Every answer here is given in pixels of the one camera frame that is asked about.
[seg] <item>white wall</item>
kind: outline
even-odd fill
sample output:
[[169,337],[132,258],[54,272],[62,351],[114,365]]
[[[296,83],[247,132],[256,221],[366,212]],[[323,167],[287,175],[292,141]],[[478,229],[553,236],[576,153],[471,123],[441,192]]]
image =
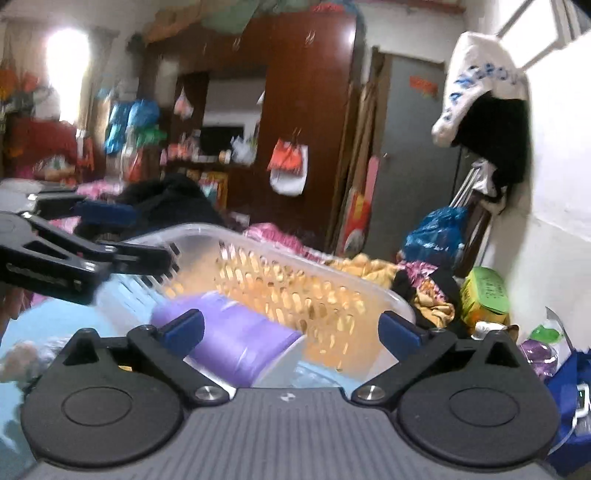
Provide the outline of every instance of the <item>white wall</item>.
[[128,38],[154,19],[160,0],[12,0],[4,17],[33,18],[72,26],[97,26],[117,31],[105,69],[105,86],[126,78],[131,65],[125,47]]
[[244,125],[248,139],[261,120],[262,105],[256,103],[264,91],[265,79],[210,80],[203,125]]
[[[511,14],[502,12],[508,2],[517,3],[472,6],[467,23],[495,32]],[[483,11],[493,15],[479,22]],[[529,34],[538,26],[532,22]],[[591,345],[590,51],[587,33],[527,71],[531,171],[512,206],[495,220],[484,259],[505,277],[512,318],[522,330],[536,327],[548,306],[579,348]]]
[[368,49],[378,46],[387,53],[448,63],[458,37],[466,29],[461,15],[401,5],[359,4],[359,7],[367,23]]

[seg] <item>wooden wardrobe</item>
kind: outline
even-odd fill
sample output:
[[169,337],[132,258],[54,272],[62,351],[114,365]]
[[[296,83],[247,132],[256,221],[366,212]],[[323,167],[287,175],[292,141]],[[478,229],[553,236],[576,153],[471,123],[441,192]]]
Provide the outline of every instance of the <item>wooden wardrobe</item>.
[[[228,209],[250,215],[251,223],[273,222],[306,245],[325,249],[331,217],[342,199],[339,152],[349,86],[358,84],[361,75],[364,42],[359,36],[356,18],[341,13],[253,18],[240,36],[194,24],[148,46],[140,94],[153,98],[159,63],[178,61],[176,95],[184,87],[195,111],[188,121],[163,112],[161,126],[176,142],[182,132],[190,134],[202,125],[211,72],[265,69],[256,161],[248,168],[223,167],[229,174]],[[296,129],[301,129],[299,143],[309,147],[309,173],[303,194],[291,198],[272,190],[267,165],[277,140],[290,140]]]

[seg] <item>gray door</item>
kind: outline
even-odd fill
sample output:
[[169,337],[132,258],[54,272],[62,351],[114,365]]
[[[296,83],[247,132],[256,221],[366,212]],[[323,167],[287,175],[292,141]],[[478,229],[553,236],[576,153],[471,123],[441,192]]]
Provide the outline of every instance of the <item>gray door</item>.
[[[391,61],[381,160],[364,249],[370,257],[385,260],[392,259],[426,214],[449,205],[458,162],[457,148],[436,147],[431,139],[443,103],[443,65],[399,56],[391,56]],[[423,80],[438,85],[435,96],[418,88]]]

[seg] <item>red plastic bag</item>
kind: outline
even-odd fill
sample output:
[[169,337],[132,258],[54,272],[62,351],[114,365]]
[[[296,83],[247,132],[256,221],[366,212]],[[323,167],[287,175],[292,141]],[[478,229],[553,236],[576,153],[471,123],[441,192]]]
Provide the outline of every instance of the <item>red plastic bag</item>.
[[294,132],[294,138],[291,142],[281,139],[277,141],[271,161],[267,170],[283,170],[294,175],[301,175],[304,167],[304,157],[301,147],[297,144],[297,135]]

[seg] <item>hanging clothes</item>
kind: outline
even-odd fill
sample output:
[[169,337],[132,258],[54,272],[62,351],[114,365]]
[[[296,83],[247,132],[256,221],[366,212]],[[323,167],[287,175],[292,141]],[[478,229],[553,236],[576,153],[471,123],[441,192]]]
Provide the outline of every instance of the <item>hanging clothes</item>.
[[460,36],[433,141],[440,147],[463,145],[491,162],[499,200],[504,187],[525,176],[530,142],[527,99],[525,74],[496,36]]

